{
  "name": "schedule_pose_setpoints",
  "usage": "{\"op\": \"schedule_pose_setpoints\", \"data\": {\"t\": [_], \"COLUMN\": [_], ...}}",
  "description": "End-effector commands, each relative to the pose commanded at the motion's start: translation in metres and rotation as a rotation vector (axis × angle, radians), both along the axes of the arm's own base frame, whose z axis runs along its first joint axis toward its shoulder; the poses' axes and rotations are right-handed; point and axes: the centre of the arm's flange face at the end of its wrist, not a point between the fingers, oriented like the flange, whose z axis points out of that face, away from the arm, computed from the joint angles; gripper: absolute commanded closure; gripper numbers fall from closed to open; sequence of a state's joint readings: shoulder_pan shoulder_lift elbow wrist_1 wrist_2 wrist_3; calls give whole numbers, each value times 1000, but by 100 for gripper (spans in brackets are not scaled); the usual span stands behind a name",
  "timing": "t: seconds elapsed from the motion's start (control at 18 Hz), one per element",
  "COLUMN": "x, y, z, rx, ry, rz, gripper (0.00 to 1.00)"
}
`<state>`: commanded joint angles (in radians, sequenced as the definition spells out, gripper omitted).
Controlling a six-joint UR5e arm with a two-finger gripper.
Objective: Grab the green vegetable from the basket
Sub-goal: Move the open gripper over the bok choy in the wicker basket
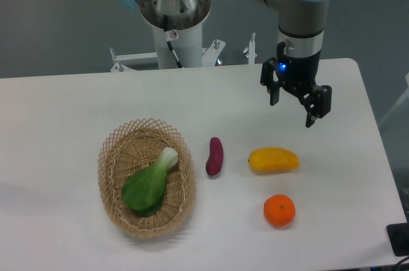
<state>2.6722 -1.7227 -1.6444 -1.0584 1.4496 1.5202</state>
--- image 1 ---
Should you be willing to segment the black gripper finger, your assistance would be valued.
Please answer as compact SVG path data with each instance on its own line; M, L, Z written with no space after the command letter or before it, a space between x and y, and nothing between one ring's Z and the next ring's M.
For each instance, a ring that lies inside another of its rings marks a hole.
M307 116L305 126L314 125L317 119L323 118L331 110L332 87L329 85L312 85L309 91L302 95L300 103L304 106Z
M271 57L262 64L261 69L260 84L266 87L270 95L271 106L274 106L279 101L280 88L282 87L282 82L279 79L274 79L276 66L277 60Z

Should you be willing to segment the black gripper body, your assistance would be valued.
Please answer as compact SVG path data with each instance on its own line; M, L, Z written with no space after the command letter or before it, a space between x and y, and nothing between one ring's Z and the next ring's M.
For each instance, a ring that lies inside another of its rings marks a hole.
M286 44L277 44L277 66L275 68L278 79L284 84L283 88L295 95L304 96L312 92L316 85L316 74L321 51L312 56L295 58L286 55Z

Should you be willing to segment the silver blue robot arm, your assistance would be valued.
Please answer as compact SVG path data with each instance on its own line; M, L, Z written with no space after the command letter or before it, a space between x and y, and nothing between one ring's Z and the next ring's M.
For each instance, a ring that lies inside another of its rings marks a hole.
M117 0L128 10L139 10L151 26L160 68L205 65L202 25L210 13L210 0ZM276 54L263 63L260 83L270 104L280 90L304 106L306 126L331 109L332 89L316 83L329 0L257 0L279 15Z

